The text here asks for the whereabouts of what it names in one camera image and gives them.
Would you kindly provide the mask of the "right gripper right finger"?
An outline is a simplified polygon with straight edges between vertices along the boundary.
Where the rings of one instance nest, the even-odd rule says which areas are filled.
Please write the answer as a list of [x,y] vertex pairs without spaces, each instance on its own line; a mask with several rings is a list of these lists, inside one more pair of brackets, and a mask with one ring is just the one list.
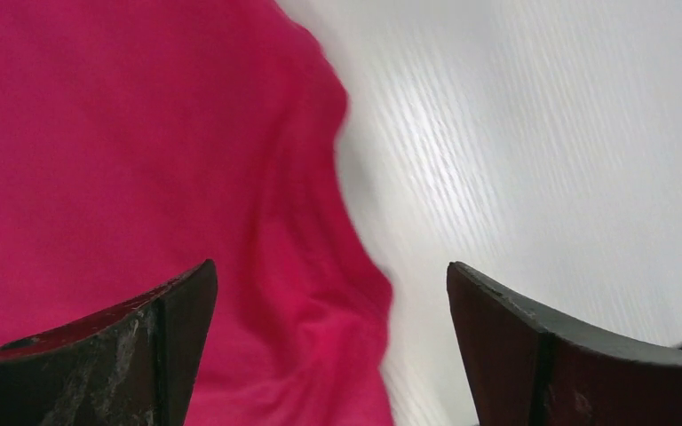
[[593,326],[461,262],[447,291],[480,424],[682,425],[682,347]]

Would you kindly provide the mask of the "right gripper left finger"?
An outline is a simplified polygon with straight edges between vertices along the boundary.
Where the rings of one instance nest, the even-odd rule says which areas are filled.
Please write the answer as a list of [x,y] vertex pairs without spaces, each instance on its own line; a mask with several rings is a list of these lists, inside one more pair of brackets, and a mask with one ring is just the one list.
[[0,425],[180,425],[217,297],[206,261],[125,302],[0,347]]

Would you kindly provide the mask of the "pink t-shirt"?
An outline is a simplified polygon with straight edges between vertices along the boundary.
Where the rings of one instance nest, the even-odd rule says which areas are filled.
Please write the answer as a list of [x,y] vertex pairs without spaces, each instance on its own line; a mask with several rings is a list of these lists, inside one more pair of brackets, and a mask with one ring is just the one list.
[[212,259],[188,424],[391,424],[345,108],[273,1],[0,1],[0,344]]

